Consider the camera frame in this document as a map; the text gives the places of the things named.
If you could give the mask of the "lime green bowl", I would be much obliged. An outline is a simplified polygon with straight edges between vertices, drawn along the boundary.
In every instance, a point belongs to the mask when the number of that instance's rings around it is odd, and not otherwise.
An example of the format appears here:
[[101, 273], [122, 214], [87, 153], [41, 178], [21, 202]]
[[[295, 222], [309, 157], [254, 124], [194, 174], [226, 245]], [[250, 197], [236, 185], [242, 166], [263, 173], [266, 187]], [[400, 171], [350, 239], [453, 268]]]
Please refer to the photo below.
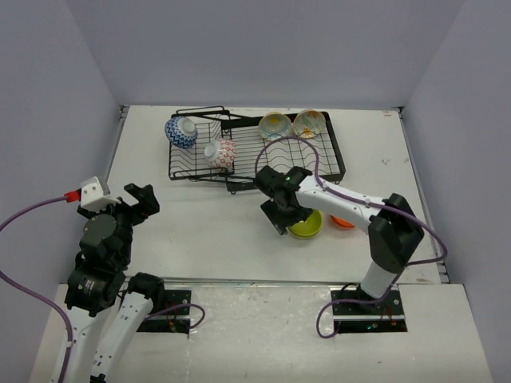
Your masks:
[[313, 229], [294, 229], [292, 227], [289, 228], [289, 232], [297, 239], [312, 239], [320, 231], [321, 231], [320, 228]]
[[298, 224], [292, 226], [292, 228], [294, 228], [294, 229], [320, 228], [322, 230], [323, 216], [322, 216], [321, 212], [318, 210], [315, 210], [315, 209], [313, 209], [312, 211], [313, 211], [312, 215], [305, 222], [298, 223]]

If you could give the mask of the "yellow sun pattern bowl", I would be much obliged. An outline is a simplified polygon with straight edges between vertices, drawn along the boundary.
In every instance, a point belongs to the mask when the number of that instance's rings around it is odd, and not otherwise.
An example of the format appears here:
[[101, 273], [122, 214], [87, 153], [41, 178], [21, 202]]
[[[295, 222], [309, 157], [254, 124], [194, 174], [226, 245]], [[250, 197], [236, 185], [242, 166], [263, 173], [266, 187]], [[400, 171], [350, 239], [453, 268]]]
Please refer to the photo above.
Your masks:
[[259, 134], [264, 140], [274, 141], [288, 136], [292, 129], [290, 118], [279, 112], [268, 113], [258, 123]]

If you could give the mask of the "floral orange green bowl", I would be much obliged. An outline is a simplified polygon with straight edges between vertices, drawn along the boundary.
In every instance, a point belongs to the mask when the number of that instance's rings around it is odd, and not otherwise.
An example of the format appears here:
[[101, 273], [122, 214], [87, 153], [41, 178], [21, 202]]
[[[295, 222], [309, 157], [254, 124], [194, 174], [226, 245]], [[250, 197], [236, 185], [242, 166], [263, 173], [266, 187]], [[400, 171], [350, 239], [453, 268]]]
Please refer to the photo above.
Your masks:
[[305, 109], [295, 117], [292, 129], [297, 137], [310, 139], [326, 132], [326, 118], [317, 110]]

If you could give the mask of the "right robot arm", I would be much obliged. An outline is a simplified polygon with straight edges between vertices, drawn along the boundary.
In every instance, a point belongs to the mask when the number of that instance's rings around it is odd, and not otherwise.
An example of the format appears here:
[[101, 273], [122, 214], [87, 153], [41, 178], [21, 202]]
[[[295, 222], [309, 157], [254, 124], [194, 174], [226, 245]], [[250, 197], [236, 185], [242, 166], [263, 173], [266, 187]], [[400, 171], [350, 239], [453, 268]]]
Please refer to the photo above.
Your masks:
[[407, 200], [395, 193], [388, 198], [362, 195], [300, 167], [283, 174], [265, 166], [256, 173], [254, 185], [269, 198], [261, 209], [280, 235], [317, 210], [347, 221], [368, 236], [371, 265], [356, 294], [358, 308], [367, 314], [384, 305], [384, 294], [424, 238]]

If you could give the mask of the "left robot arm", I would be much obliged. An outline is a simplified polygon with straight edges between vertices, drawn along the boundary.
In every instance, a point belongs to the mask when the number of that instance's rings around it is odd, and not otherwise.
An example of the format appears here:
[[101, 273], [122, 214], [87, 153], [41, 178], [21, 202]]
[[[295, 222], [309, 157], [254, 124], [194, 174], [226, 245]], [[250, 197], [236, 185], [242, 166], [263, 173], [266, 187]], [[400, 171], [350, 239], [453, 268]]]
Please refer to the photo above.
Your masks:
[[160, 210], [153, 186], [127, 184], [137, 200], [129, 205], [110, 195], [97, 177], [71, 196], [80, 200], [86, 217], [80, 251], [67, 281], [65, 313], [69, 319], [53, 382], [111, 382], [134, 334], [148, 314], [166, 303], [164, 283], [138, 273], [126, 282], [131, 262], [133, 228]]

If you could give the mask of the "blue zigzag pattern bowl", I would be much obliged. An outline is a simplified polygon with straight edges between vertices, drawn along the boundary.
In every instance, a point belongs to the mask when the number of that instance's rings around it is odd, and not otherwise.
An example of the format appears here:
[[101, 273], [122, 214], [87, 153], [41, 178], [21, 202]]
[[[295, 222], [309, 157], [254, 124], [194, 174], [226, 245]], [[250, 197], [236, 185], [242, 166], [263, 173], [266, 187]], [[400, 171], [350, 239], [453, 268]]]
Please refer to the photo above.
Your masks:
[[168, 141], [181, 149], [192, 148], [198, 137], [195, 124], [186, 116], [172, 117], [165, 123], [164, 132]]

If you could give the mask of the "red pattern white bowl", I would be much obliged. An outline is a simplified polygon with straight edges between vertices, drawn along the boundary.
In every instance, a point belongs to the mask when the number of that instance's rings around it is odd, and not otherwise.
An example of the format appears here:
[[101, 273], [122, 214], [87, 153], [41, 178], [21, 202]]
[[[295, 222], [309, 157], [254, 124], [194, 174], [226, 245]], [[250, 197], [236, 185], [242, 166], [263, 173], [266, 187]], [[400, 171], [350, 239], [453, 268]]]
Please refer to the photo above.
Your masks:
[[204, 157], [210, 168], [230, 168], [236, 158], [236, 142], [219, 138], [211, 141], [204, 147]]

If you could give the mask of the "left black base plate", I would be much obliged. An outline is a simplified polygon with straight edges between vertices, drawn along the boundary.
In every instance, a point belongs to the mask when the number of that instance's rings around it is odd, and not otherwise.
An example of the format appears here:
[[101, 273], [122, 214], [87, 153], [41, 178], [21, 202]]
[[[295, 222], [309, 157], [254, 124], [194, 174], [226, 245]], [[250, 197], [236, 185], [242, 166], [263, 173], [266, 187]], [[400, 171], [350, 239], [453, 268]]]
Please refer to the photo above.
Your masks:
[[[163, 309], [168, 309], [180, 304], [187, 304], [191, 301], [191, 298], [191, 290], [166, 289], [162, 300], [150, 314], [155, 314]], [[140, 324], [137, 332], [152, 334], [189, 334], [189, 327], [191, 325], [189, 317], [190, 310], [189, 307], [181, 307], [178, 310], [169, 311], [150, 318]]]

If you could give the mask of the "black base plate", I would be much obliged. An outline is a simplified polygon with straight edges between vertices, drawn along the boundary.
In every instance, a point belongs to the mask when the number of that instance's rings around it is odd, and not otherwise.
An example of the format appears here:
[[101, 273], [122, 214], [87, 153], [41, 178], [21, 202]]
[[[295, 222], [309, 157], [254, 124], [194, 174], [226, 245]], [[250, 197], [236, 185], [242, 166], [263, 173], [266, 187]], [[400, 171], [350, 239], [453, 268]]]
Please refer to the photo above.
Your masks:
[[336, 303], [332, 307], [337, 334], [401, 333], [407, 331], [402, 299], [392, 290], [375, 305]]
[[[155, 314], [163, 309], [168, 309], [180, 304], [187, 304], [191, 301], [191, 298], [191, 290], [166, 289], [162, 300], [150, 314]], [[189, 334], [189, 327], [191, 325], [189, 317], [190, 310], [189, 307], [181, 307], [178, 310], [169, 311], [150, 318], [140, 324], [137, 332], [152, 334]]]

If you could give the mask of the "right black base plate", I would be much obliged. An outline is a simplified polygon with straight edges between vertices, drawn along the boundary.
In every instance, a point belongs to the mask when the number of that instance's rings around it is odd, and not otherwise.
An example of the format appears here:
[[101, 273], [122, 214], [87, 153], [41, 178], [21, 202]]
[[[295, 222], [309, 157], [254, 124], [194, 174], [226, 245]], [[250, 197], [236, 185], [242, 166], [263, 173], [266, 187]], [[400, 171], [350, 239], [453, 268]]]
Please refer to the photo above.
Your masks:
[[332, 307], [337, 334], [401, 333], [407, 331], [402, 299], [392, 290], [375, 305], [336, 303]]

